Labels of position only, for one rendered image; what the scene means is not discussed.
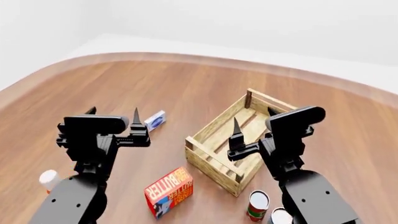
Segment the red butter box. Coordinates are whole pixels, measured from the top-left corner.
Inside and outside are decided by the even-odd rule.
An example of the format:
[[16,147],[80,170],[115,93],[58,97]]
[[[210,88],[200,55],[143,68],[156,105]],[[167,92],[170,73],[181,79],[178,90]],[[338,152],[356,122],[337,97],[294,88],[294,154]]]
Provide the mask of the red butter box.
[[158,220],[193,194],[193,178],[184,167],[174,169],[144,189],[150,211]]

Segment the wooden slatted crate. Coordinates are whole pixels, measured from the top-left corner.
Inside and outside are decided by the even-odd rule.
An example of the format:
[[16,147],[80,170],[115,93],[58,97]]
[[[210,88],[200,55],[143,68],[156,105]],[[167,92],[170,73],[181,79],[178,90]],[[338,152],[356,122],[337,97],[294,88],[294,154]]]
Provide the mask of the wooden slatted crate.
[[268,132],[268,109],[278,112],[295,106],[253,89],[224,110],[194,136],[185,139],[187,161],[234,196],[238,196],[263,165],[260,154],[251,154],[238,162],[227,157],[228,139],[238,123],[245,143],[256,142]]

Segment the red and green can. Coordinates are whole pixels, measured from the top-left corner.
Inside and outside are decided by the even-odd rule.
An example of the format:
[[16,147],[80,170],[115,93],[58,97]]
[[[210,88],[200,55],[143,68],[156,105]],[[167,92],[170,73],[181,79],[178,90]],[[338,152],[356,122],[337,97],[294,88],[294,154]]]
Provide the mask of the red and green can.
[[255,190],[249,196],[246,215],[252,222],[261,222],[269,209],[269,204],[269,196],[261,190]]

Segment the dark blue can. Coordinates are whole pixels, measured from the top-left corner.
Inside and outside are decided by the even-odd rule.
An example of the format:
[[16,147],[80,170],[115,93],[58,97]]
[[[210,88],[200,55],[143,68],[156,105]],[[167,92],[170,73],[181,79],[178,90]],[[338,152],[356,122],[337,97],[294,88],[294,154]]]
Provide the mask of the dark blue can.
[[283,207],[275,208],[267,221],[267,224],[292,224],[293,217]]

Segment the blue and white carton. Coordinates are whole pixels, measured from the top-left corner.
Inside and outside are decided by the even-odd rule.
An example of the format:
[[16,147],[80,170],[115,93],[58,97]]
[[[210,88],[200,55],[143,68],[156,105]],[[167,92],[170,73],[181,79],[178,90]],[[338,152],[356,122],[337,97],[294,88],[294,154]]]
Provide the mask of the blue and white carton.
[[148,132],[153,131],[155,128],[158,128],[161,124],[166,122],[166,114],[165,111],[160,110],[156,114],[152,115],[148,119],[144,121],[145,126],[148,129]]

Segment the white bottle orange label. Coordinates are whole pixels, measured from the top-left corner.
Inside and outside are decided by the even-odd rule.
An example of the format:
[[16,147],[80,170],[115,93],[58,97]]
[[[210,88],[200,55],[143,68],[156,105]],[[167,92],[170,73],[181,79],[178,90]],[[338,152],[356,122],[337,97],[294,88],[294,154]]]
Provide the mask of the white bottle orange label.
[[39,183],[44,186],[49,194],[52,189],[62,181],[57,171],[50,169],[43,172],[39,177]]

